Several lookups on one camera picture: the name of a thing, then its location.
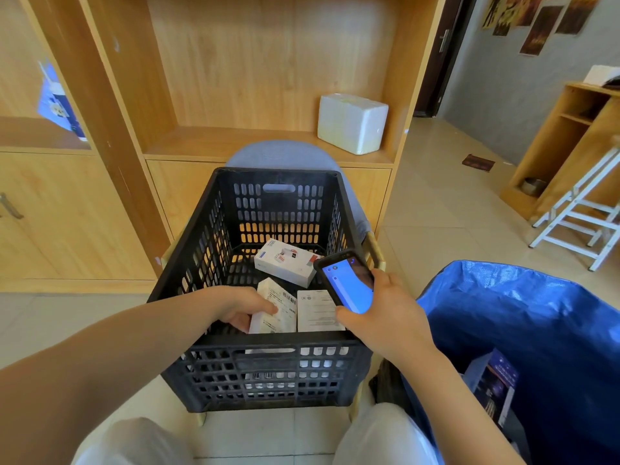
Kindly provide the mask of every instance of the gray wall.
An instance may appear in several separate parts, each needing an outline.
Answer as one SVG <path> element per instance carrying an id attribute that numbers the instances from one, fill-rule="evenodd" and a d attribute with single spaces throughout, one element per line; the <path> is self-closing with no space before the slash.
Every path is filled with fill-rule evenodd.
<path id="1" fill-rule="evenodd" d="M 564 82 L 620 66 L 620 0 L 600 0 L 579 35 L 551 35 L 538 57 L 519 54 L 529 28 L 480 29 L 487 2 L 477 0 L 438 116 L 519 163 Z"/>

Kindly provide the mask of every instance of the person's left hand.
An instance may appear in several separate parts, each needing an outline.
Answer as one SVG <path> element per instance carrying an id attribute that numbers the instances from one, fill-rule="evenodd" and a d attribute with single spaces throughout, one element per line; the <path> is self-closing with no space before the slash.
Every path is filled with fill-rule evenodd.
<path id="1" fill-rule="evenodd" d="M 275 315 L 278 312 L 274 304 L 258 295 L 252 287 L 214 286 L 202 291 L 208 297 L 209 304 L 214 304 L 216 319 L 230 323 L 244 333 L 249 331 L 254 313 Z"/>

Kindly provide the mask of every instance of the white pants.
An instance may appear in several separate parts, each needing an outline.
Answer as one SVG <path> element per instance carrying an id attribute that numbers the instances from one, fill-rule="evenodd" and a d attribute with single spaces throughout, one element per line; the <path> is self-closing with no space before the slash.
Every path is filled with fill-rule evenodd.
<path id="1" fill-rule="evenodd" d="M 114 423 L 76 465 L 193 465 L 184 442 L 145 418 Z M 428 439 L 398 406 L 380 403 L 359 417 L 334 465 L 437 465 Z"/>

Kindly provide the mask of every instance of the tiled floor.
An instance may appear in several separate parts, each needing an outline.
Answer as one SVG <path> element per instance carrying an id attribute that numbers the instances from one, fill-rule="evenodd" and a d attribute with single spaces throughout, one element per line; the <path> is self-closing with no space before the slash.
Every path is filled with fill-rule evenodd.
<path id="1" fill-rule="evenodd" d="M 465 167 L 461 161 L 469 153 L 497 163 L 490 173 Z M 417 296 L 453 260 L 512 263 L 577 281 L 620 307 L 619 252 L 590 273 L 589 259 L 569 250 L 549 243 L 527 247 L 537 231 L 497 196 L 513 171 L 449 124 L 415 119 L 379 234 L 388 270 L 400 273 Z M 577 238 L 568 230 L 563 237 Z M 0 294 L 0 367 L 145 300 L 146 295 Z M 136 416 L 186 437 L 197 465 L 326 465 L 349 426 L 344 408 L 299 408 L 211 413 L 198 428 L 158 377 L 95 430 L 81 450 L 112 422 Z"/>

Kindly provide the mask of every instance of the white stool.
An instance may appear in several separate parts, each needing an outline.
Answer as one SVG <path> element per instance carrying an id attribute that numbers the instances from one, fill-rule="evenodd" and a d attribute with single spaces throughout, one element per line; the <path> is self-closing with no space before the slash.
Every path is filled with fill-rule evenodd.
<path id="1" fill-rule="evenodd" d="M 533 225 L 534 228 L 537 228 L 543 222 L 550 220 L 549 225 L 547 225 L 545 230 L 543 230 L 542 233 L 538 235 L 533 242 L 531 242 L 530 248 L 535 248 L 538 243 L 545 240 L 550 243 L 560 245 L 564 248 L 568 248 L 569 250 L 575 251 L 577 253 L 581 253 L 585 256 L 594 258 L 594 263 L 588 269 L 590 271 L 596 271 L 596 269 L 598 269 L 598 267 L 607 257 L 611 249 L 618 242 L 618 239 L 620 239 L 620 224 L 615 222 L 618 214 L 620 213 L 620 202 L 618 202 L 615 207 L 610 207 L 602 204 L 597 204 L 596 202 L 588 201 L 585 199 L 585 197 L 609 174 L 610 171 L 614 169 L 614 167 L 618 163 L 620 163 L 620 136 L 615 136 L 612 139 L 612 143 L 613 148 L 609 150 L 605 154 L 605 156 L 601 158 L 601 160 L 596 165 L 594 165 L 594 167 L 590 171 L 588 171 L 585 176 L 581 178 L 570 191 L 563 195 L 562 198 L 555 203 L 555 205 L 551 208 L 549 212 L 540 217 L 538 222 Z M 569 202 L 569 204 L 558 214 L 557 210 L 565 202 Z M 609 215 L 605 220 L 602 220 L 589 216 L 587 214 L 573 211 L 573 209 L 580 204 L 602 212 L 607 212 Z M 580 220 L 585 220 L 586 222 L 599 225 L 601 229 L 595 231 L 581 225 L 567 222 L 564 220 L 566 217 L 573 217 Z M 587 243 L 589 247 L 593 246 L 602 236 L 603 241 L 605 242 L 605 246 L 600 253 L 595 253 L 594 251 L 587 250 L 585 248 L 581 248 L 558 238 L 548 236 L 556 225 L 561 225 L 571 228 L 573 230 L 577 230 L 581 233 L 591 235 L 592 238 Z"/>

